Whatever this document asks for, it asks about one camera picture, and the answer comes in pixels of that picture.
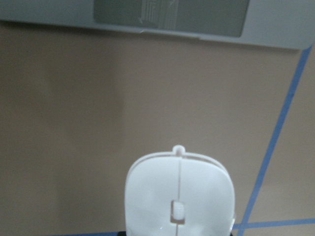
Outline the white computer mouse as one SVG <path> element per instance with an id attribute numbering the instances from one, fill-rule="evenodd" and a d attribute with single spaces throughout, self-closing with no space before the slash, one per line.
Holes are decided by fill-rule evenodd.
<path id="1" fill-rule="evenodd" d="M 128 236 L 229 236 L 236 218 L 227 169 L 181 145 L 131 165 L 124 204 Z"/>

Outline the grey laptop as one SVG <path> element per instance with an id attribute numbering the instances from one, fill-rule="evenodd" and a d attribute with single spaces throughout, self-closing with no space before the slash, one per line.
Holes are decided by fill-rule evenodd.
<path id="1" fill-rule="evenodd" d="M 3 0 L 0 19 L 304 50 L 312 0 Z"/>

